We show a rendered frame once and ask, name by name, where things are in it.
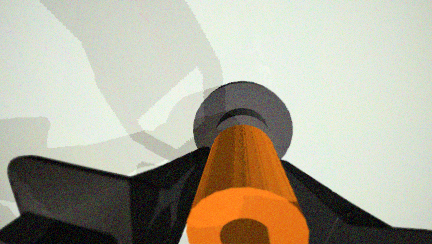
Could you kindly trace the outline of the orange knob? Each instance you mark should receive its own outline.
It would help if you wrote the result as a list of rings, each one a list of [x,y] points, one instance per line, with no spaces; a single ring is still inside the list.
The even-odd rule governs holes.
[[[189,215],[189,244],[308,244],[309,228],[275,147],[234,125],[212,144]]]

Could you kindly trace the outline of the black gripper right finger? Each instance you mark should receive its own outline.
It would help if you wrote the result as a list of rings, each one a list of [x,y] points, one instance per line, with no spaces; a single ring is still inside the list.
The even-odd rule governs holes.
[[[308,244],[432,244],[432,230],[392,227],[279,160],[309,228]]]

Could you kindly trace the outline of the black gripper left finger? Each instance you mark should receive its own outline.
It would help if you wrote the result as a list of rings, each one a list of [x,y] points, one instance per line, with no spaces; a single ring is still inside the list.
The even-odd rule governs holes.
[[[127,176],[52,158],[13,158],[7,176],[20,215],[106,232],[117,244],[179,244],[210,147]]]

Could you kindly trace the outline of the grey round pedestal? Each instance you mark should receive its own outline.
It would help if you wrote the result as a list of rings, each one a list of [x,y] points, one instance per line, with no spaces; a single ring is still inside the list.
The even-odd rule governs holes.
[[[197,149],[212,147],[226,128],[249,125],[268,135],[281,160],[293,136],[293,123],[284,102],[272,90],[251,81],[235,81],[214,90],[200,105],[193,122]]]

